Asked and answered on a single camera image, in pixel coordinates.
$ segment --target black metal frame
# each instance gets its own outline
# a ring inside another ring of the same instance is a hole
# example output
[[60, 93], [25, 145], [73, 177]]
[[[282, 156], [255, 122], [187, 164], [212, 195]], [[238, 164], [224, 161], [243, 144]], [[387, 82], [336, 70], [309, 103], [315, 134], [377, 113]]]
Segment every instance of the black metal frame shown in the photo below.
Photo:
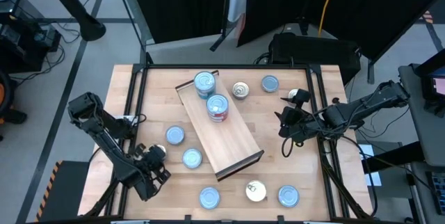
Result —
[[[380, 160], [390, 163], [391, 166], [389, 166], [387, 163], [381, 162]], [[395, 150], [390, 150], [388, 152], [363, 159], [362, 166], [364, 173], [369, 174], [385, 168], [390, 168], [393, 165], [400, 166], [414, 161], [425, 161], [420, 141], [415, 141], [408, 145], [403, 145], [396, 148]]]
[[[290, 65], [232, 65], [232, 64], [226, 64], [226, 65], [196, 65], [196, 64], [146, 64], [146, 65], [144, 65], [144, 64], [134, 64], [133, 70], [131, 72], [130, 84], [129, 84], [129, 89], [128, 89], [128, 93], [127, 93], [127, 100], [126, 100], [126, 104], [125, 104], [125, 108], [124, 108], [125, 115], [130, 114], [131, 103], [133, 101], [133, 96], [134, 96], [134, 88], [136, 85], [136, 77], [137, 77], [138, 73], [142, 70], [142, 79], [140, 80], [140, 88], [139, 88], [139, 94], [138, 94], [138, 99], [137, 99], [138, 101], [136, 102], [135, 115], [139, 115], [141, 113], [144, 92], [145, 92], [145, 84], [147, 83], [147, 73], [148, 73], [149, 69], [216, 69], [216, 70], [218, 70], [218, 69], [262, 69], [262, 70], [295, 69], [295, 70], [304, 70], [306, 72], [307, 86], [308, 86], [309, 92], [311, 93], [312, 110], [316, 111], [317, 105], [316, 105], [314, 85], [312, 83], [313, 82], [312, 81], [312, 70], [313, 70], [317, 76], [318, 87], [320, 90], [321, 101], [323, 104], [322, 106], [323, 107], [327, 106], [327, 98], [326, 98], [326, 94], [325, 94], [325, 88], [324, 88], [324, 84], [323, 84], [323, 79], [321, 77], [321, 69], [320, 69], [319, 65], [310, 65], [309, 66], [309, 65], [304, 64], [304, 65], [290, 66]], [[134, 137], [129, 140], [130, 141], [130, 144], [129, 144], [130, 149], [134, 148], [134, 146], [136, 144], [137, 131], [138, 131], [138, 128], [136, 127], [136, 133], [135, 133]], [[323, 139], [317, 138], [317, 142], [318, 142], [318, 151], [319, 151], [319, 155], [321, 158], [325, 153]], [[336, 170], [337, 175], [341, 179], [341, 171], [340, 171], [337, 151], [334, 148], [334, 146], [331, 146], [330, 148], [332, 150], [332, 153], [331, 153], [332, 160], [333, 160], [332, 165], [333, 165], [334, 169]], [[332, 187], [331, 187], [330, 179], [325, 171], [323, 171], [323, 181], [324, 181], [324, 185], [325, 185], [327, 208], [328, 208], [330, 219], [332, 220], [333, 218], [336, 218], [337, 215], [335, 214], [335, 204], [334, 204], [334, 199], [333, 199], [333, 195], [332, 195]], [[123, 188], [122, 194], [120, 197], [119, 207], [118, 207], [118, 215], [119, 216], [124, 216], [125, 207], [126, 207], [126, 203], [127, 203], [127, 194], [128, 194], [128, 189]], [[113, 208], [113, 201], [114, 201], [114, 197], [112, 196], [106, 206], [105, 215], [111, 215], [111, 210]], [[341, 201], [343, 217], [348, 218], [349, 217], [348, 205], [346, 204], [346, 201], [343, 199], [342, 196], [340, 196], [340, 201]], [[162, 223], [186, 223], [186, 221], [183, 221], [183, 220], [170, 220], [170, 221], [160, 221], [160, 222], [162, 222]], [[199, 222], [200, 223], [215, 223], [215, 221], [199, 221]], [[267, 223], [277, 223], [277, 222], [276, 221], [237, 221], [237, 223], [264, 223], [264, 224], [267, 224]], [[282, 217], [282, 218], [278, 218], [278, 223], [302, 223], [302, 221], [284, 221], [284, 217]]]

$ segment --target metal bracket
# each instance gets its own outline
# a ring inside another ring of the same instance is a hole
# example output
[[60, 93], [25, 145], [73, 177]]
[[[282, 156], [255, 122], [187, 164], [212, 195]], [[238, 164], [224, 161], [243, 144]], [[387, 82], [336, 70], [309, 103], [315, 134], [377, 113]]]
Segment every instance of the metal bracket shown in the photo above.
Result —
[[284, 216], [277, 216], [278, 224], [284, 224]]
[[368, 61], [368, 84], [374, 84], [374, 63]]
[[414, 176], [412, 176], [412, 174], [406, 174], [406, 180], [408, 181], [408, 185], [416, 186], [416, 182], [415, 182]]
[[300, 22], [298, 22], [298, 26], [300, 26], [301, 35], [307, 36], [307, 30], [309, 29], [309, 23], [305, 18], [302, 18]]
[[191, 224], [192, 223], [192, 216], [190, 214], [186, 214], [184, 216], [184, 224]]
[[149, 224], [150, 220], [137, 220], [137, 221], [111, 221], [110, 224]]
[[338, 224], [338, 223], [329, 223], [329, 222], [318, 222], [318, 221], [303, 221], [304, 224]]
[[319, 64], [309, 64], [309, 68], [317, 75], [321, 75], [321, 66]]
[[133, 64], [133, 69], [131, 70], [131, 73], [132, 74], [138, 73], [145, 67], [147, 67], [146, 64], [142, 64], [142, 63]]

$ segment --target wooden tabletop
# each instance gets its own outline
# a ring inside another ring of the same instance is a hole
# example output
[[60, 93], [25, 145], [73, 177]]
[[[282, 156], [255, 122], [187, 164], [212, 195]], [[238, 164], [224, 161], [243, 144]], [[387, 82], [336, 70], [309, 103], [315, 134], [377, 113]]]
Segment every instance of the wooden tabletop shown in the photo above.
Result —
[[[124, 112], [131, 69], [131, 65], [116, 65], [114, 68], [105, 102], [105, 110], [111, 115], [122, 115]], [[235, 100], [235, 104], [258, 146], [264, 150], [264, 155], [258, 163], [221, 182], [217, 182], [200, 140], [175, 90], [175, 86], [190, 81], [199, 71], [195, 69], [148, 71], [142, 107], [142, 113], [147, 116], [147, 121], [139, 126], [137, 143], [144, 143], [146, 146], [158, 143], [166, 146], [168, 158], [165, 166], [172, 173], [172, 177], [164, 184], [159, 194], [147, 202], [141, 201], [136, 191], [130, 189], [125, 218], [181, 220], [185, 215], [191, 214], [192, 219], [196, 220], [273, 221], [278, 215], [283, 215], [287, 221], [329, 220], [316, 139], [305, 141], [302, 148], [295, 147], [291, 156], [284, 158], [281, 154], [283, 138], [278, 136], [280, 122], [273, 113], [281, 112], [286, 106], [286, 102], [279, 98], [287, 97], [291, 89], [308, 90], [305, 71], [219, 70], [220, 78], [229, 91], [237, 81], [244, 81], [249, 85], [249, 96], [243, 101]], [[346, 102], [339, 68], [322, 66], [322, 72], [328, 102], [330, 103], [334, 97]], [[280, 89], [275, 93], [265, 93], [261, 89], [261, 79], [267, 74], [276, 76], [280, 81]], [[317, 106], [320, 109], [321, 101], [315, 75], [313, 80]], [[132, 104], [133, 113], [135, 107], [136, 98]], [[303, 109], [311, 111], [310, 104], [305, 104]], [[165, 131], [172, 125], [180, 125], [186, 132], [186, 140], [179, 146], [169, 145], [165, 140]], [[355, 138], [353, 131], [346, 132], [346, 135]], [[199, 149], [203, 154], [203, 163], [195, 170], [186, 168], [181, 162], [182, 154], [190, 147]], [[337, 151], [346, 188], [364, 211], [371, 213], [371, 201], [357, 148], [348, 141], [339, 140]], [[100, 198], [110, 183], [112, 169], [113, 166], [105, 154], [99, 152], [88, 171], [79, 214], [86, 213]], [[246, 184], [254, 179], [259, 179], [266, 185], [266, 199], [261, 202], [251, 202], [245, 195]], [[300, 202], [294, 208], [283, 207], [277, 199], [278, 190], [287, 184], [296, 187], [300, 193]], [[206, 186], [213, 186], [220, 193], [221, 200], [216, 209], [206, 210], [200, 206], [199, 194]], [[340, 216], [338, 192], [334, 184], [332, 188], [336, 199], [337, 216]], [[120, 190], [113, 212], [117, 212], [119, 197]]]

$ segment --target tin can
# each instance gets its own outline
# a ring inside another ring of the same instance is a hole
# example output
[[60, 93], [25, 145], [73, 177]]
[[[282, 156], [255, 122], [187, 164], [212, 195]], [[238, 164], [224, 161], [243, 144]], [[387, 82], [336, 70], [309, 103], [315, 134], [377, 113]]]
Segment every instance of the tin can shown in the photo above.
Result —
[[[288, 99], [292, 99], [294, 96], [296, 96], [298, 93], [298, 88], [292, 89], [291, 91], [289, 91], [289, 95], [287, 96]], [[289, 105], [293, 106], [295, 105], [294, 103], [288, 102]]]
[[252, 180], [245, 187], [245, 194], [253, 202], [262, 201], [266, 197], [266, 186], [259, 180]]
[[210, 72], [199, 72], [194, 79], [197, 94], [201, 99], [208, 99], [215, 93], [216, 81], [215, 77]]
[[261, 80], [261, 87], [267, 93], [275, 92], [276, 90], [278, 90], [279, 86], [280, 86], [280, 83], [278, 82], [277, 77], [274, 77], [273, 75], [266, 75]]
[[229, 115], [229, 101], [224, 95], [212, 95], [207, 100], [207, 113], [214, 122], [222, 122]]
[[202, 155], [201, 152], [195, 148], [188, 149], [182, 155], [182, 163], [187, 168], [197, 168], [201, 165]]
[[185, 138], [184, 129], [180, 126], [171, 126], [165, 132], [165, 138], [170, 144], [179, 145], [184, 141]]
[[232, 93], [236, 99], [245, 99], [249, 95], [249, 86], [244, 82], [236, 82]]
[[205, 209], [214, 209], [220, 203], [220, 194], [218, 190], [209, 186], [202, 189], [200, 193], [200, 204]]
[[283, 186], [278, 191], [278, 200], [285, 207], [294, 207], [300, 201], [300, 194], [293, 186]]

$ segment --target can label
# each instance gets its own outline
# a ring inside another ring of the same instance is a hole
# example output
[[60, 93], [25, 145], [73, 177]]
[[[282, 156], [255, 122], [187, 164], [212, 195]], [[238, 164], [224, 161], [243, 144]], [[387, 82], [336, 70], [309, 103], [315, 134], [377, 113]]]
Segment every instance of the can label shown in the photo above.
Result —
[[199, 89], [196, 89], [197, 94], [200, 96], [201, 99], [208, 99], [210, 96], [212, 96], [215, 93], [215, 90], [211, 90], [210, 92], [202, 92]]
[[225, 112], [224, 115], [222, 115], [222, 116], [212, 116], [209, 114], [209, 117], [214, 122], [223, 122], [225, 119], [227, 119], [228, 115], [229, 115], [228, 112]]
[[223, 95], [212, 95], [206, 103], [207, 113], [213, 121], [225, 120], [229, 113], [229, 101]]

